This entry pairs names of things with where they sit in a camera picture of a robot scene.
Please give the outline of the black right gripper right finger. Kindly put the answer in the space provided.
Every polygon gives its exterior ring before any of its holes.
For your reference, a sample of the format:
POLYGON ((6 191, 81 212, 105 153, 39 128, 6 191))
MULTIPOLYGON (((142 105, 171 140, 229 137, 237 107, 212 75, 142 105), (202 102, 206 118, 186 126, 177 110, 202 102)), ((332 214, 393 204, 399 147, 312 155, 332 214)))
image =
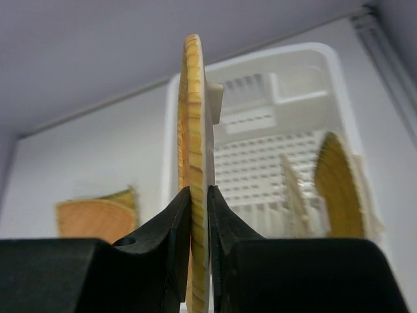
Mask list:
POLYGON ((260 291, 250 280, 250 243, 264 237, 232 211, 217 186, 209 187, 207 204, 214 311, 255 312, 260 291))

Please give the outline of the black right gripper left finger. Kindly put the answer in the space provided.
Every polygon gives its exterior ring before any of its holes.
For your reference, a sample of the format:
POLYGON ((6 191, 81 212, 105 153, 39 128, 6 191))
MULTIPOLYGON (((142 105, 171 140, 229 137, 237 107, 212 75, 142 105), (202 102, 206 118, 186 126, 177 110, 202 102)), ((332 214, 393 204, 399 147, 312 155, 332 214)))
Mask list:
POLYGON ((183 188, 167 207, 112 245, 92 247, 81 293, 82 312, 178 312, 185 301, 191 195, 183 188))

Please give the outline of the round orange woven plate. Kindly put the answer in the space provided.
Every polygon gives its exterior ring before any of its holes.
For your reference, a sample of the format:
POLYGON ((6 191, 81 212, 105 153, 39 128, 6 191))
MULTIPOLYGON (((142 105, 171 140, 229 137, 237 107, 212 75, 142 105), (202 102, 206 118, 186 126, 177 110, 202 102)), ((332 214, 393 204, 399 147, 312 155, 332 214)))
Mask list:
POLYGON ((136 212, 109 200, 70 200, 55 206, 59 236, 99 238, 108 243, 137 228, 136 212))

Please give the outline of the square woven bamboo plate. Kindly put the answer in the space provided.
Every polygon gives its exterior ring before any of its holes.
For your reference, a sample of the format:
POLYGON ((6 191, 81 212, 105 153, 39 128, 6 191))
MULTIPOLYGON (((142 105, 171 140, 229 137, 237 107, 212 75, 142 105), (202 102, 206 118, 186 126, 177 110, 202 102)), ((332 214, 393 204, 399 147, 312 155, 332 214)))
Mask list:
POLYGON ((137 192, 132 185, 128 185, 127 189, 112 194, 98 197, 99 200, 108 200, 129 208, 134 214, 134 228, 139 227, 139 213, 137 204, 137 192))

